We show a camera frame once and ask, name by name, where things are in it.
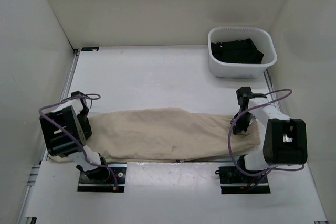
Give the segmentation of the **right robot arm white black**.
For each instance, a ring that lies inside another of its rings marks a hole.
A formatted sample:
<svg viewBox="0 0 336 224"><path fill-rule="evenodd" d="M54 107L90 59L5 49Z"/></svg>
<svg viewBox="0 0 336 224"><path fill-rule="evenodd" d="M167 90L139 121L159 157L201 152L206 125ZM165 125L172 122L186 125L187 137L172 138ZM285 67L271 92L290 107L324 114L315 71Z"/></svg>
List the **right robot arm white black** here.
<svg viewBox="0 0 336 224"><path fill-rule="evenodd" d="M232 159L236 177L247 182L284 165L304 165L308 159L307 130L302 119L282 113L266 94L254 93L251 87L236 90L239 111L230 122L228 136L247 132L254 120L266 128L263 148L259 152Z"/></svg>

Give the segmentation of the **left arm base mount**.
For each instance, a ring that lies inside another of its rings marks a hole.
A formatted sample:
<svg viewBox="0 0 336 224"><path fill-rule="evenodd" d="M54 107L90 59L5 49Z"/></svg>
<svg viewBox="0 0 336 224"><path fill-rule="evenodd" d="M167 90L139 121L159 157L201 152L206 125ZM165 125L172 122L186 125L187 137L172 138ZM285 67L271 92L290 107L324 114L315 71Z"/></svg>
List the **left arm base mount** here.
<svg viewBox="0 0 336 224"><path fill-rule="evenodd" d="M77 192L81 193L123 193L127 176L127 164L109 164L117 180L115 186L114 177L109 175L105 179L89 179L84 172L80 172Z"/></svg>

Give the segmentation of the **beige trousers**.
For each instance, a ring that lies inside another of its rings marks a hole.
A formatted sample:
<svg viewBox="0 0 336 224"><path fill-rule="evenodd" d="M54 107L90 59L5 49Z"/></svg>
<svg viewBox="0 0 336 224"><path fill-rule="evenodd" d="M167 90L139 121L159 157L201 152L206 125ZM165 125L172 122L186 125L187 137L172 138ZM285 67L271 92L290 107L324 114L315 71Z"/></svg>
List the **beige trousers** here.
<svg viewBox="0 0 336 224"><path fill-rule="evenodd" d="M232 135L232 115L191 113L180 108L128 110L89 117L87 146L107 162L191 161L242 153L261 144L257 123Z"/></svg>

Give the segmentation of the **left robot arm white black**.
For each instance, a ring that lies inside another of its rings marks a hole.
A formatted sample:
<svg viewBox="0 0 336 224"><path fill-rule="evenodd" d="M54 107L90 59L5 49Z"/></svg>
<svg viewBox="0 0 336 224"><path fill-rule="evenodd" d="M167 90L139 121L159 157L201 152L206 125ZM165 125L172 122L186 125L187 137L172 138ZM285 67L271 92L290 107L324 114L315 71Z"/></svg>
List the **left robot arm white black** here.
<svg viewBox="0 0 336 224"><path fill-rule="evenodd" d="M86 141L92 136L88 114L95 93L80 91L52 105L39 109L39 121L47 152L52 157L68 158L89 180L105 182L112 176L106 160L92 151Z"/></svg>

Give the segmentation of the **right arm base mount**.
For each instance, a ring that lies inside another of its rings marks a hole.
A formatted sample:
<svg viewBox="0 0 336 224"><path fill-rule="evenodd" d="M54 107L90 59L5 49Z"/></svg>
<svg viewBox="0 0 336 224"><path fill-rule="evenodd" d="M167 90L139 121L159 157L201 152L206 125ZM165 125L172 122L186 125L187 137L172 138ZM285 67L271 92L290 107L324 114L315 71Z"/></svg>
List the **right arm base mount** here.
<svg viewBox="0 0 336 224"><path fill-rule="evenodd" d="M251 177L242 174L235 166L221 166L215 175L219 176L222 195L271 193L265 174Z"/></svg>

